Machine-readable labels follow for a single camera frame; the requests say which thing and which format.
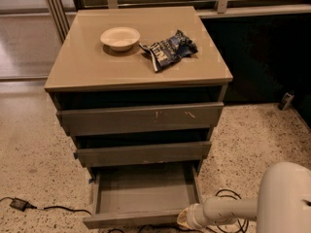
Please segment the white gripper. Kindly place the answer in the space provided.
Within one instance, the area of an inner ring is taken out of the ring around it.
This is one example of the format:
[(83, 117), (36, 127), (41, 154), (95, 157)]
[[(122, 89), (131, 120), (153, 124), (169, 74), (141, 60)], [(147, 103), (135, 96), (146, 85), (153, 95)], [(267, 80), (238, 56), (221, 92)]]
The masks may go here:
[(177, 217), (177, 224), (186, 229), (202, 229), (207, 227), (209, 222), (206, 203), (192, 204), (187, 209), (183, 209)]

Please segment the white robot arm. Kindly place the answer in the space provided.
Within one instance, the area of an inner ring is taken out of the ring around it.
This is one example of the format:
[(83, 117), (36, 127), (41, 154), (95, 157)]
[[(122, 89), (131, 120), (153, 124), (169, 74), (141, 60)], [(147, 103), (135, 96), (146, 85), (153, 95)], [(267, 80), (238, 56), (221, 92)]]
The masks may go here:
[(311, 233), (311, 170), (279, 162), (269, 167), (256, 199), (210, 197), (184, 208), (177, 223), (187, 229), (231, 225), (239, 219), (257, 224), (257, 233)]

